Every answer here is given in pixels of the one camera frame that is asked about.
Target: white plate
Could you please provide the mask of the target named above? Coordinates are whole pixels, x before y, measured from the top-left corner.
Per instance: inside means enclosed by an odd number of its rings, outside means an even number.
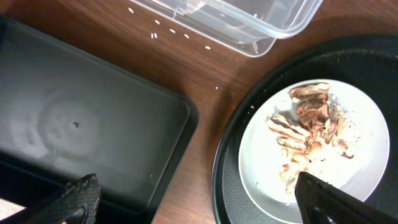
[[[357,143],[354,168],[344,170],[346,180],[334,186],[366,200],[378,185],[387,166],[390,142],[386,120],[380,109],[368,95],[356,87],[336,80],[308,80],[291,85],[269,98],[250,120],[239,149],[239,174],[246,193],[261,209],[276,220],[286,223],[302,223],[300,210],[294,197],[288,197],[285,185],[279,180],[283,158],[277,144],[276,133],[267,127],[266,121],[276,113],[288,113],[299,120],[290,100],[290,90],[314,83],[328,83],[333,102],[345,111],[353,111],[351,118],[360,128],[361,139]]]

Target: tray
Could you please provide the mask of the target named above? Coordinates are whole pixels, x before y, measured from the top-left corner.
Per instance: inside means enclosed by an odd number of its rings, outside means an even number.
[[[6,18],[0,105],[0,198],[95,173],[97,223],[151,223],[198,124],[186,97]]]
[[[238,171],[241,138],[256,110],[279,90],[304,80],[330,78],[368,94],[382,111],[391,137],[382,180],[366,200],[393,217],[398,214],[398,36],[361,35],[315,47],[284,62],[245,96],[229,119],[217,148],[211,193],[217,223],[281,223],[262,213],[246,195]]]

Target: wood grain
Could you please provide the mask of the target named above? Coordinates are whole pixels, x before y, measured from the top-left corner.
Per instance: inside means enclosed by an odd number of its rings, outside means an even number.
[[[248,58],[128,0],[0,1],[1,13],[184,94],[197,105],[200,124],[154,222],[170,224],[215,222],[210,179],[217,143],[253,84],[284,60],[322,42],[398,33],[397,10],[393,0],[326,0],[302,33],[278,40],[263,57]],[[151,39],[153,32],[157,39]]]

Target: food scrap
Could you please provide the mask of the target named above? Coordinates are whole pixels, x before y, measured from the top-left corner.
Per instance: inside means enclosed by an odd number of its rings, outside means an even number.
[[[352,159],[354,154],[343,138],[347,119],[345,111],[330,101],[327,83],[301,86],[290,92],[299,122],[281,114],[267,121],[268,128],[279,134],[286,163],[279,177],[286,184],[286,193],[294,194],[299,173],[309,172],[321,178],[339,159]]]

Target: wooden table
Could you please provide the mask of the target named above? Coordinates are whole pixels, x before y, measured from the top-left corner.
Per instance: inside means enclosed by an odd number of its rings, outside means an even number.
[[[331,39],[396,34],[397,10],[394,0],[324,0],[302,33],[278,40],[263,57],[248,58],[128,0],[0,1],[1,13],[193,100],[199,126],[154,222],[170,224],[215,222],[210,189],[218,140],[239,101],[260,78]],[[152,32],[157,39],[151,39]]]

